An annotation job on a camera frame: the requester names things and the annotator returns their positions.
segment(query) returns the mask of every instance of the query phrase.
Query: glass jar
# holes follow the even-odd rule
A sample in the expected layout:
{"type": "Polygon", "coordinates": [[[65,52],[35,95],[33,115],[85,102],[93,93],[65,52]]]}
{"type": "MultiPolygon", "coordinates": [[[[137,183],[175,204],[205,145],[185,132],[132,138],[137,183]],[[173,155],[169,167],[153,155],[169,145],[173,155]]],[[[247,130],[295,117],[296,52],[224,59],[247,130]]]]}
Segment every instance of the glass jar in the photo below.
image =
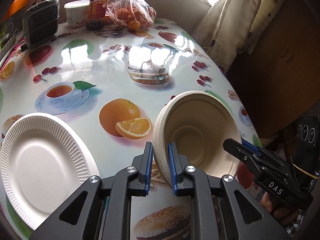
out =
{"type": "Polygon", "coordinates": [[[104,25],[104,17],[110,0],[90,0],[88,20],[85,24],[88,30],[97,31],[104,25]]]}

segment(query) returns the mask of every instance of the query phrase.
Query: jar label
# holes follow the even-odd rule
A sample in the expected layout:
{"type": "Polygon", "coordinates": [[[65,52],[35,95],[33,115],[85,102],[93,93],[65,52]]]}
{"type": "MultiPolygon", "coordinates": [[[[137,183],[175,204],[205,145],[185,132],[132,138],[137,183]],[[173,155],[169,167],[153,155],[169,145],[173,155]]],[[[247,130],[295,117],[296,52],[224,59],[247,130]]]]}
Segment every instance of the jar label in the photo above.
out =
{"type": "Polygon", "coordinates": [[[89,5],[88,18],[101,19],[106,16],[106,7],[108,3],[91,2],[89,5]]]}

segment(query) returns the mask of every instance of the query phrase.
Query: paper plate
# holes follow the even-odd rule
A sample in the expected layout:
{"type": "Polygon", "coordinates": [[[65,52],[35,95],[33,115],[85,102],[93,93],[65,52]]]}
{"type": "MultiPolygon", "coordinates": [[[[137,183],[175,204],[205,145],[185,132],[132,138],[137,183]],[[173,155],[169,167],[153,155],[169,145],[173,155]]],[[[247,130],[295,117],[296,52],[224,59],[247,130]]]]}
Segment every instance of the paper plate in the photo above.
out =
{"type": "Polygon", "coordinates": [[[50,114],[27,114],[8,130],[0,153],[11,205],[36,229],[92,175],[100,175],[84,142],[50,114]]]}

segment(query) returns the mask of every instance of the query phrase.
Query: wooden cabinet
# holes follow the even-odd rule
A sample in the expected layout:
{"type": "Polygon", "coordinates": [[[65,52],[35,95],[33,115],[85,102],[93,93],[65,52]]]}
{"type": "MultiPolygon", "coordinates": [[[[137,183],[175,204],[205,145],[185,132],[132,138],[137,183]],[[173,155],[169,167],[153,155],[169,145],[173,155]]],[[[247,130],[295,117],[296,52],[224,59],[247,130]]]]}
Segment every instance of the wooden cabinet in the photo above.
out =
{"type": "Polygon", "coordinates": [[[285,0],[251,56],[240,54],[227,77],[259,137],[296,120],[320,99],[320,24],[304,0],[285,0]]]}

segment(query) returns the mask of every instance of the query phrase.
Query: floral curtain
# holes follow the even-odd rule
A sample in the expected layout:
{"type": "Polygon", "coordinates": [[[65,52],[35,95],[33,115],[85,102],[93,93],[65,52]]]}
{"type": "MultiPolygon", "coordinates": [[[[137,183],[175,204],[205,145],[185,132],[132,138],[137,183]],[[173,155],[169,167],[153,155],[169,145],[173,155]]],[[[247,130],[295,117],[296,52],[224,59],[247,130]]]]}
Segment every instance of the floral curtain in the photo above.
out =
{"type": "Polygon", "coordinates": [[[284,0],[219,0],[192,37],[226,72],[238,53],[251,53],[284,0]]]}

